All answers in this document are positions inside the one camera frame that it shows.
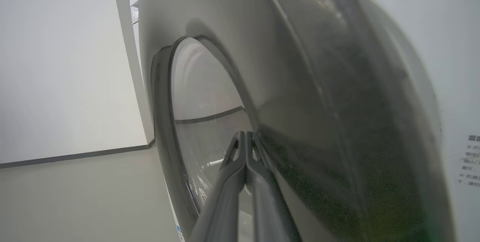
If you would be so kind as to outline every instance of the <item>front-load washing machine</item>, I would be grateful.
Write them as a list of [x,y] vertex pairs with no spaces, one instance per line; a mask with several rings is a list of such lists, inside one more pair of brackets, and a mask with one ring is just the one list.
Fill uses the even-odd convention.
[[[455,240],[432,87],[372,1],[141,1],[156,142],[185,240],[237,131],[259,137],[303,241]],[[251,203],[245,187],[239,240],[253,237]]]

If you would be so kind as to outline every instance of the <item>washing machine door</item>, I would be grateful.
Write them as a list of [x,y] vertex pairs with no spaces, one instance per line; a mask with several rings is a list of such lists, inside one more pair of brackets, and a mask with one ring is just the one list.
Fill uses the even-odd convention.
[[432,95],[382,17],[367,0],[142,0],[156,141],[187,241],[236,131],[259,136],[302,240],[454,240]]

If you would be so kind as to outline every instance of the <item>white wall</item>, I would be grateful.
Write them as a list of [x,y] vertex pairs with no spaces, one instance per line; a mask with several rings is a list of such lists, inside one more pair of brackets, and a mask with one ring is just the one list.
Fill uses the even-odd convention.
[[0,170],[2,242],[177,242],[156,148]]
[[[432,81],[442,123],[442,159],[458,241],[478,241],[480,187],[459,175],[480,175],[464,164],[469,135],[480,135],[480,3],[478,0],[373,0],[403,29]],[[463,165],[475,170],[464,171]]]
[[0,163],[151,141],[115,0],[0,4]]

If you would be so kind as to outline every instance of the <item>gray trim strip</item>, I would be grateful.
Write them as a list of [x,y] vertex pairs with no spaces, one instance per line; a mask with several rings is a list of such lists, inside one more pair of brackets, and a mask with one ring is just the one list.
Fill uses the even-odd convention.
[[54,156],[51,158],[39,158],[39,159],[24,160],[24,161],[17,161],[17,162],[1,163],[0,169],[35,165],[35,164],[42,164],[42,163],[49,163],[49,162],[57,162],[57,161],[71,160],[71,159],[77,159],[77,158],[90,158],[93,156],[111,155],[111,154],[117,154],[117,153],[125,153],[125,152],[150,149],[154,145],[154,143],[155,143],[155,139],[153,139],[148,145],[139,145],[139,146],[123,147],[123,148],[116,148],[116,149],[110,149],[110,150],[93,151],[93,152],[79,153],[74,155]]
[[225,111],[225,112],[221,112],[221,113],[218,113],[218,114],[216,114],[216,115],[211,115],[211,116],[207,116],[207,117],[200,117],[200,118],[194,118],[194,119],[175,120],[175,124],[177,124],[177,125],[184,125],[184,124],[194,124],[194,123],[199,123],[199,122],[205,122],[205,121],[217,119],[217,118],[220,118],[220,117],[224,117],[224,116],[227,116],[227,115],[231,115],[231,114],[234,114],[234,113],[240,112],[240,111],[243,111],[243,107],[242,107],[242,106],[238,106],[238,107],[236,107],[236,108],[227,110],[227,111]]

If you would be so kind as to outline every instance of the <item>white floor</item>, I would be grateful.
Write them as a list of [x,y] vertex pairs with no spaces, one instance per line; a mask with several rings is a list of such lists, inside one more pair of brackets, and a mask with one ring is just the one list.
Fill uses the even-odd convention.
[[150,150],[0,170],[2,242],[178,242]]

